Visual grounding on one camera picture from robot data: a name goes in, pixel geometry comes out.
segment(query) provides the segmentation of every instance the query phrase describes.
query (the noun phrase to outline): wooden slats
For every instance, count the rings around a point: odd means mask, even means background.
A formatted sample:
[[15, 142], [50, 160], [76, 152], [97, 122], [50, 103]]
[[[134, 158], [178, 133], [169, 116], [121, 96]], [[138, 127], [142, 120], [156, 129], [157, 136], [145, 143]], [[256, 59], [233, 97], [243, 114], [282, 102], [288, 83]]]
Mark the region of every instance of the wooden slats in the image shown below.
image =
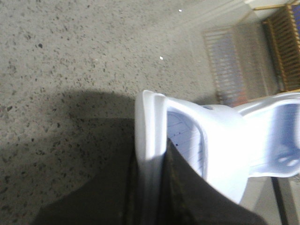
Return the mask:
[[285, 91], [300, 88], [300, 37], [296, 23], [300, 22], [300, 7], [295, 12], [292, 7], [280, 8], [267, 20]]

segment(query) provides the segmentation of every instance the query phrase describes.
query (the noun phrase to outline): concrete floor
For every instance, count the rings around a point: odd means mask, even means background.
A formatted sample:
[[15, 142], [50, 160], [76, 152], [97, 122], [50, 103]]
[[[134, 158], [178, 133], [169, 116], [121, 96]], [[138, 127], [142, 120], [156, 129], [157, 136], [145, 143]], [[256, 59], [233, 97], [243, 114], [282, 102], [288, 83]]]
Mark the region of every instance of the concrete floor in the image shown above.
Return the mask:
[[202, 32], [249, 10], [240, 0], [0, 1], [0, 224], [29, 224], [132, 149], [138, 92], [217, 103]]

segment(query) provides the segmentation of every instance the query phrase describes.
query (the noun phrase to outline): speckled concrete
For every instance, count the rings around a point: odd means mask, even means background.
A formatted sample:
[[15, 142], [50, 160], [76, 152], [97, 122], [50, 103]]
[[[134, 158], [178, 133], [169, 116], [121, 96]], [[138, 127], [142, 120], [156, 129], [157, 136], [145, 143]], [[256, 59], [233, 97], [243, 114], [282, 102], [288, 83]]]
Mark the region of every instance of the speckled concrete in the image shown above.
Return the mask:
[[225, 2], [0, 1], [0, 224], [29, 224], [132, 148], [143, 89], [216, 103], [202, 31], [248, 10], [208, 20]]

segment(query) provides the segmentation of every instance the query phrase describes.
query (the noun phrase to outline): white plastic chair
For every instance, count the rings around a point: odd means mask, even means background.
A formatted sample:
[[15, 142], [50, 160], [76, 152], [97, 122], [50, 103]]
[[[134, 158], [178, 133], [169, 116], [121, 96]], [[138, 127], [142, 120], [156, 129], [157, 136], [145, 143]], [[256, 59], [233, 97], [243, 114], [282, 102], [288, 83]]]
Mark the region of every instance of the white plastic chair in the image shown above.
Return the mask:
[[248, 177], [299, 173], [299, 108], [300, 93], [235, 108], [140, 93], [135, 103], [135, 152], [144, 220], [157, 210], [167, 137], [199, 176], [239, 203]]

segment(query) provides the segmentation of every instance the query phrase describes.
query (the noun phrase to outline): dark fabric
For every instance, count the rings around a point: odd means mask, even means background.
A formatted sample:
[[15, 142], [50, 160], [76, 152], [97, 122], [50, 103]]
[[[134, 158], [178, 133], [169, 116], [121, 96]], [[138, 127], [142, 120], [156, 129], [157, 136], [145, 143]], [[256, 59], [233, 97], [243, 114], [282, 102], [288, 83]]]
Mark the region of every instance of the dark fabric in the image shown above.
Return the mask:
[[32, 225], [121, 225], [127, 196], [130, 158], [120, 150], [91, 181], [63, 199], [42, 208]]
[[162, 184], [160, 207], [167, 210], [159, 213], [160, 224], [266, 225], [261, 217], [233, 203], [198, 176], [171, 141]]

